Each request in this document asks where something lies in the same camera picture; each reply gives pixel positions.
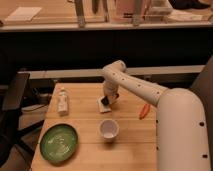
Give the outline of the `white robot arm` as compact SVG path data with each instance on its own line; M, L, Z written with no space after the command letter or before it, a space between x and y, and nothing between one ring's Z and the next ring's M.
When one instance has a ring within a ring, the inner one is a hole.
M121 86L156 107L157 171L212 171L201 99L189 89L167 88L125 70L122 60L103 67L104 94L111 101Z

